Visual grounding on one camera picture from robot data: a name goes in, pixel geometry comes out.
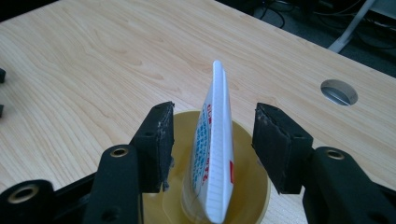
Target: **tan plate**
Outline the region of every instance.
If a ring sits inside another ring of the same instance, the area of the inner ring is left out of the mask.
[[[175,114],[175,167],[168,181],[170,189],[159,194],[144,194],[145,223],[191,223],[181,209],[181,186],[188,167],[199,111]],[[270,181],[257,162],[251,135],[233,121],[234,186],[224,223],[260,223],[270,197]]]

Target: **snack package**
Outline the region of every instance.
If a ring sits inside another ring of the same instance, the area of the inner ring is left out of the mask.
[[[198,118],[182,207],[189,219],[222,223],[233,192],[233,124],[227,77],[213,62],[213,81]]]

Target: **dark floor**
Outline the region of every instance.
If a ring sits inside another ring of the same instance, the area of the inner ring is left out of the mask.
[[[257,8],[254,16],[259,19],[266,8]],[[314,12],[306,16],[298,7],[276,1],[266,10],[262,20],[277,27],[283,24],[283,30],[327,48],[345,31],[353,19],[354,12],[348,14],[352,15],[319,16]],[[370,12],[340,54],[396,77],[395,27],[396,23],[393,20]]]

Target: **wood grain surface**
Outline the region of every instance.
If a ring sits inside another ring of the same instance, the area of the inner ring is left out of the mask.
[[[351,154],[396,189],[396,80],[212,0],[63,0],[0,23],[0,191],[29,179],[56,189],[129,143],[152,106],[200,108],[214,60],[233,119],[252,132],[258,102]],[[327,100],[339,79],[359,95]],[[305,223],[301,196],[273,188],[265,223]]]

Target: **light wood tabletop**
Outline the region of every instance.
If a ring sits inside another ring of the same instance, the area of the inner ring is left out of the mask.
[[[0,191],[30,179],[55,189],[95,172],[156,104],[201,107],[220,60],[233,119],[253,130],[258,102],[351,154],[396,189],[396,79],[212,0],[62,0],[0,23]],[[321,84],[357,92],[337,105]],[[264,223],[305,223],[302,196],[272,189]]]

